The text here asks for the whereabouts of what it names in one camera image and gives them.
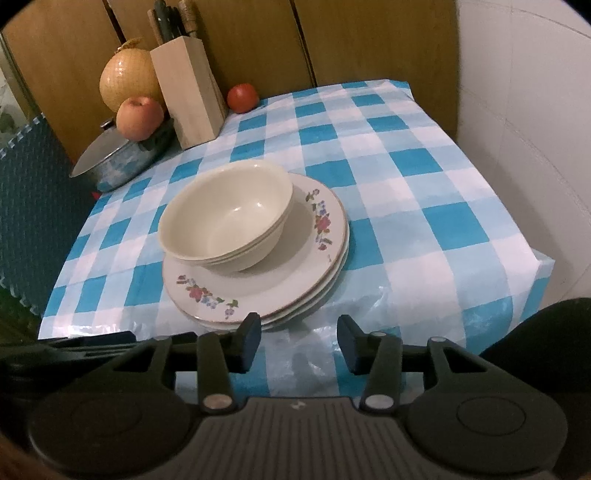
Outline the white plate pink flowers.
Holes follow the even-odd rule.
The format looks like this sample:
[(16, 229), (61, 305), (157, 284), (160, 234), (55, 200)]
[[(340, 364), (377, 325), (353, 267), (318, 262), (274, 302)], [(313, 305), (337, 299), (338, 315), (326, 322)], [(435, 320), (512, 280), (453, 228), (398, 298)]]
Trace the white plate pink flowers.
[[(315, 295), (315, 297), (309, 300), (307, 303), (305, 303), (304, 306), (298, 307), (290, 314), (273, 321), (263, 320), (263, 332), (280, 329), (281, 327), (283, 327), (285, 323), (288, 323), (291, 320), (300, 320), (301, 318), (310, 316), (312, 313), (315, 313), (315, 311), (318, 311), (318, 309), (320, 309), (322, 305), (325, 305), (325, 303), (327, 303), (329, 296), (332, 295), (332, 292), (339, 288), (339, 285), (341, 285), (342, 283), (342, 278), (344, 278), (342, 274), (339, 274), (338, 276), (335, 276), (335, 278), (332, 278), (331, 282), (329, 282), (327, 286), (322, 288), (318, 295)], [(192, 318), (187, 314), (185, 314), (185, 317), (191, 320), (193, 323), (198, 324), (201, 327), (204, 327), (208, 331), (233, 332), (236, 329), (238, 329), (239, 326), (239, 323), (222, 324), (214, 322), (205, 322), (202, 320)]]
[[(335, 288), (335, 284), (339, 283), (339, 276), (341, 275), (341, 272), (344, 269), (345, 265), (346, 257), (342, 258), (342, 262), (339, 263), (338, 266), (335, 266), (335, 269), (332, 270), (331, 274), (329, 274), (329, 279), (327, 281), (324, 281), (322, 285), (318, 287), (317, 290), (315, 290), (315, 294), (307, 300), (298, 301), (297, 306), (287, 308), (287, 310), (284, 312), (273, 314), (272, 317), (263, 319), (263, 331), (279, 327), (281, 324), (287, 323), (291, 319), (305, 316), (308, 313), (311, 313), (311, 311), (321, 306), (322, 303), (325, 303), (325, 298), (327, 298), (329, 294), (331, 294), (332, 290)], [(235, 331), (236, 329), (238, 329), (238, 323), (207, 322), (201, 319), (197, 319), (194, 316), (188, 315), (186, 312), (182, 313), (187, 319), (197, 323), (198, 325), (206, 328), (207, 330)]]

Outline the cream plate colourful floral rim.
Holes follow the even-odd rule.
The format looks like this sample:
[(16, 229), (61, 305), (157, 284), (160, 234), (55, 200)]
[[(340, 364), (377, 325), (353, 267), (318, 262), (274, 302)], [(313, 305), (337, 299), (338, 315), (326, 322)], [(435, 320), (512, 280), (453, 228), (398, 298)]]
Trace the cream plate colourful floral rim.
[(276, 244), (242, 272), (214, 273), (169, 256), (164, 288), (186, 316), (211, 327), (232, 327), (250, 312), (270, 323), (304, 306), (339, 275), (349, 249), (349, 223), (339, 197), (320, 181), (291, 174), (294, 207)]

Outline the cream bowl front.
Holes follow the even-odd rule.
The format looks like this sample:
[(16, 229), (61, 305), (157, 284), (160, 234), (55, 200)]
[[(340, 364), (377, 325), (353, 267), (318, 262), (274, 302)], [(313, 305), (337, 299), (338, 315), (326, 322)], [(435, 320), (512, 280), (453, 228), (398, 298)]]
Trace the cream bowl front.
[(294, 185), (283, 167), (242, 160), (198, 174), (158, 223), (163, 251), (195, 265), (226, 263), (283, 229)]

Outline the cream bowl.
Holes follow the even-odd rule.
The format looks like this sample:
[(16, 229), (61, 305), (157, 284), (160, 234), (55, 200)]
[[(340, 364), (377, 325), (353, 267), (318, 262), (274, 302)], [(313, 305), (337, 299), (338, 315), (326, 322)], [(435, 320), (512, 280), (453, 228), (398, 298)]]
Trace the cream bowl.
[(283, 229), (294, 185), (283, 167), (242, 160), (198, 174), (158, 223), (163, 251), (195, 265), (226, 263)]
[(231, 254), (228, 258), (214, 261), (195, 261), (195, 260), (183, 260), (166, 254), (165, 258), (170, 261), (175, 261), (181, 265), (190, 267), (201, 267), (208, 270), (216, 271), (219, 273), (233, 273), (242, 271), (256, 265), (262, 261), (266, 256), (270, 255), (273, 248), (276, 247), (280, 241), (280, 236), (283, 234), (283, 228), (286, 224), (285, 221), (280, 223), (277, 227), (273, 228), (273, 231), (263, 237), (262, 240), (257, 240), (252, 247), (247, 247), (245, 250)]
[(168, 228), (171, 248), (162, 247), (167, 257), (181, 264), (219, 272), (238, 272), (259, 263), (276, 247), (290, 216), (288, 205), (279, 217), (262, 204), (238, 207), (211, 218), (205, 225), (194, 222), (187, 233), (183, 224)]

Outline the blue white checkered tablecloth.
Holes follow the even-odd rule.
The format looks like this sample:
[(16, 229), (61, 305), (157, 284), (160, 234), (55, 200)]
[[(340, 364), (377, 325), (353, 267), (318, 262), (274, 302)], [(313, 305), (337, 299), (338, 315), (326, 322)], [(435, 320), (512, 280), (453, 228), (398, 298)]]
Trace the blue white checkered tablecloth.
[(219, 136), (169, 155), (103, 195), (45, 309), (44, 338), (193, 330), (161, 275), (156, 230), (197, 174), (263, 158), (339, 196), (351, 250), (338, 285), (310, 316), (263, 335), (239, 394), (359, 395), (335, 338), (348, 314), (408, 344), (443, 336), (474, 353), (539, 309), (553, 262), (533, 250), (491, 186), (415, 102), (406, 83), (352, 82), (284, 94), (228, 117)]

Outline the teal foam mat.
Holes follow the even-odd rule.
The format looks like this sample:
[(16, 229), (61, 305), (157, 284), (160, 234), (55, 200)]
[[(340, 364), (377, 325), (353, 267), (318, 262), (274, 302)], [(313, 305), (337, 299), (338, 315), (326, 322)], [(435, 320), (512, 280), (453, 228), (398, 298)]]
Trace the teal foam mat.
[(44, 115), (1, 149), (1, 286), (43, 314), (95, 200)]

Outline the steel pot with lid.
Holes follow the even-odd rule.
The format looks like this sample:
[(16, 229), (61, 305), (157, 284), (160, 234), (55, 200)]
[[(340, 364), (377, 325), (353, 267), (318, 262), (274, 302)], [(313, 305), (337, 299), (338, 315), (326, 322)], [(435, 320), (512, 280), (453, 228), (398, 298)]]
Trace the steel pot with lid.
[(110, 192), (134, 179), (176, 139), (173, 122), (168, 117), (148, 139), (140, 142), (124, 138), (113, 119), (102, 128), (103, 132), (86, 148), (69, 174), (99, 193)]

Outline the red apple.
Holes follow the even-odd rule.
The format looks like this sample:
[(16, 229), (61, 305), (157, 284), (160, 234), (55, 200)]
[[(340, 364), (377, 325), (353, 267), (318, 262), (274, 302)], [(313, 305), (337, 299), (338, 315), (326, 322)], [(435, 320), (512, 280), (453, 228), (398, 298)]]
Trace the red apple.
[(118, 108), (115, 124), (119, 133), (127, 140), (147, 140), (162, 124), (164, 110), (153, 98), (130, 97)]

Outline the wooden knife block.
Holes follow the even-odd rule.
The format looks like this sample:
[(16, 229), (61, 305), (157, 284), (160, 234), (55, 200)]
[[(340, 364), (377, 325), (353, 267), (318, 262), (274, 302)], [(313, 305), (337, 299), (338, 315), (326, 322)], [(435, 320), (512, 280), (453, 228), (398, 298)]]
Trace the wooden knife block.
[(183, 150), (214, 140), (228, 110), (197, 38), (179, 36), (150, 52), (178, 142)]

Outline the red tomato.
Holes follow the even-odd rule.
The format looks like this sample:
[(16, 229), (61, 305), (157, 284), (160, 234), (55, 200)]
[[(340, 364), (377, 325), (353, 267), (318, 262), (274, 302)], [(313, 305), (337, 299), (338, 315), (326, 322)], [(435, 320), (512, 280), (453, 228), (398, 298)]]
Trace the red tomato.
[(226, 102), (230, 110), (236, 114), (252, 111), (259, 104), (256, 88), (249, 83), (241, 83), (229, 89)]

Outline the yellow pomelo in net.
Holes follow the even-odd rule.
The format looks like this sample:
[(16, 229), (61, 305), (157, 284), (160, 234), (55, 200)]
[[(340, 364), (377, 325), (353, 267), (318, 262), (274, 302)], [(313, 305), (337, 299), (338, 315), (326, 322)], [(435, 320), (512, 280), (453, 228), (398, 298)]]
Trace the yellow pomelo in net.
[(131, 97), (150, 97), (163, 104), (150, 52), (138, 47), (141, 41), (136, 37), (123, 43), (101, 73), (99, 92), (114, 113)]

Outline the wooden cabinet doors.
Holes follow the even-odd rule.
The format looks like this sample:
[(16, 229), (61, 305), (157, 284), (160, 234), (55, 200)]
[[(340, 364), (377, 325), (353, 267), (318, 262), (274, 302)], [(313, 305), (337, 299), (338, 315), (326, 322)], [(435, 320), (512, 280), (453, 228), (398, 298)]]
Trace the wooden cabinet doors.
[[(450, 135), (458, 128), (459, 27), (452, 1), (199, 1), (197, 33), (222, 90), (260, 97), (394, 79)], [(99, 94), (124, 41), (157, 43), (146, 1), (35, 1), (3, 38), (71, 160), (111, 115)]]

